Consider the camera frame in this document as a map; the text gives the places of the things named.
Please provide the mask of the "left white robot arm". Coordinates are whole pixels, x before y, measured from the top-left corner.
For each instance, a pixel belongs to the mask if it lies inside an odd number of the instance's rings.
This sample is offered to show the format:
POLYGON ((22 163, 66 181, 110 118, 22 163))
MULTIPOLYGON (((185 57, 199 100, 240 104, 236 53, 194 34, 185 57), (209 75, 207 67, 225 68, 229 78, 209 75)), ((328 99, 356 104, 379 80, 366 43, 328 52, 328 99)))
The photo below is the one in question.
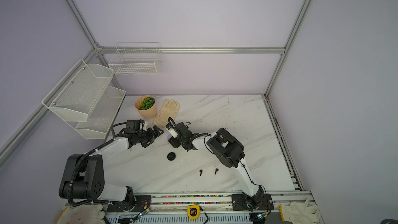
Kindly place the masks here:
POLYGON ((132 187, 107 183, 104 170, 117 155, 137 144, 146 148, 164 133, 158 126, 147 124, 142 119, 116 123, 110 129, 112 139, 84 154, 69 156, 59 187, 60 198, 71 207, 121 203, 129 211, 148 205, 148 200, 139 203, 132 187))

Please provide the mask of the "yellow tape measure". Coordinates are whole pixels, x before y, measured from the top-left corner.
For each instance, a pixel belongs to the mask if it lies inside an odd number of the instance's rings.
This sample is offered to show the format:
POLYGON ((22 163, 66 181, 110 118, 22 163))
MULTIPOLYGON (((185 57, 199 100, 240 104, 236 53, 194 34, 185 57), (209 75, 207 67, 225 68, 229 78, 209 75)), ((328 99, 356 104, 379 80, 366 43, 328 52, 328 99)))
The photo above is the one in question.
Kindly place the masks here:
POLYGON ((187 215, 191 220, 198 219, 201 214, 201 207, 199 205, 189 205, 187 207, 187 215))

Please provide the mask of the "peach pot with succulent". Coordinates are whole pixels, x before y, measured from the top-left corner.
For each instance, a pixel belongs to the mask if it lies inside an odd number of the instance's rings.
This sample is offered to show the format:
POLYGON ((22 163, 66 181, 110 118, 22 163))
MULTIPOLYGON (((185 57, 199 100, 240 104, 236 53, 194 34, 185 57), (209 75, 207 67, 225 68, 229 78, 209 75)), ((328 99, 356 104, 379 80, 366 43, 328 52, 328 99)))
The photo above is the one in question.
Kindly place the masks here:
POLYGON ((145 119, 152 119, 158 113, 155 98, 149 95, 142 96, 137 99, 135 102, 135 108, 145 119))

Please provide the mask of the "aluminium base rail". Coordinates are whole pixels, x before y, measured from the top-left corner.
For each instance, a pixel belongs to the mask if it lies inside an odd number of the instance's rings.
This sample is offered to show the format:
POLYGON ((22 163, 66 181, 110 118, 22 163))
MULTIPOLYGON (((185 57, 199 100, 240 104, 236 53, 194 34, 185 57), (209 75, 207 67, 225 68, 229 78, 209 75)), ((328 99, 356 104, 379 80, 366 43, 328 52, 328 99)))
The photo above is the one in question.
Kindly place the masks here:
POLYGON ((265 205, 244 209, 236 194, 137 195, 124 203, 67 207, 74 224, 322 224, 320 210, 308 192, 272 193, 265 205))

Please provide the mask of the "white glove right of rail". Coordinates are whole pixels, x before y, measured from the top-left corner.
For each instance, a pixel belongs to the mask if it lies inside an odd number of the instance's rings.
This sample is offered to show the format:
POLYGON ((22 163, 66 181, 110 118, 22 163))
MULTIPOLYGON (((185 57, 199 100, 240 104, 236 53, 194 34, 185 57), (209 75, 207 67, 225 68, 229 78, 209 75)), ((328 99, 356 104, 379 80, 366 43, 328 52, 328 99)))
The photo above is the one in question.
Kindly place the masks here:
POLYGON ((318 206, 309 205, 310 198, 304 203, 293 202, 290 205, 280 205, 280 215, 283 222, 292 224, 318 224, 321 214, 318 206))

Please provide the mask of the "beige work glove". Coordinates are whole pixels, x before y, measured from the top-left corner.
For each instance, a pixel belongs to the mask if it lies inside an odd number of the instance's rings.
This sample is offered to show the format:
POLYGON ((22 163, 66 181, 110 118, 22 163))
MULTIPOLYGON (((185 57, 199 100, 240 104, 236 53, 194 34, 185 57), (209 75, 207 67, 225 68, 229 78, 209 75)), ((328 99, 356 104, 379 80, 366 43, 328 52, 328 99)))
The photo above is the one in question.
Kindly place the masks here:
POLYGON ((153 124, 158 127, 166 127, 169 123, 169 118, 175 119, 180 110, 180 104, 175 100, 165 100, 156 117, 154 118, 153 124))

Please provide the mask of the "white mesh two-tier shelf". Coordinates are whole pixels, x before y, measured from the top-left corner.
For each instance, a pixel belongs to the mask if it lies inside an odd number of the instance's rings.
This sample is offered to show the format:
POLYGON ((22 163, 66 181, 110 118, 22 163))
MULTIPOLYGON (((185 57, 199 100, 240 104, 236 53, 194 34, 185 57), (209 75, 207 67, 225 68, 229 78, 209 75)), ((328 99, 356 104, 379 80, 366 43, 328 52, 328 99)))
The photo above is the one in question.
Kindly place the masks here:
POLYGON ((111 86, 113 69, 79 60, 42 104, 86 140, 104 140, 125 91, 111 86))

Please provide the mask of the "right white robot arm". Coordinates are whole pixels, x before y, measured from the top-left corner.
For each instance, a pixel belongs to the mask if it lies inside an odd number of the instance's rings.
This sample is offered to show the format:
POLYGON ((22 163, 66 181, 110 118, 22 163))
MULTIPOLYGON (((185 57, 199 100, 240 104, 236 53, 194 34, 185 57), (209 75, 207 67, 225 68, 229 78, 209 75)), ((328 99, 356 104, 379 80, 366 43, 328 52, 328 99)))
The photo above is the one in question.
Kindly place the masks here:
POLYGON ((225 167, 233 169, 242 192, 231 195, 235 211, 272 211, 273 200, 264 186, 255 183, 254 177, 246 165, 244 146, 226 129, 220 128, 214 133, 192 133, 184 123, 174 122, 166 125, 169 143, 182 147, 186 151, 206 149, 225 167))

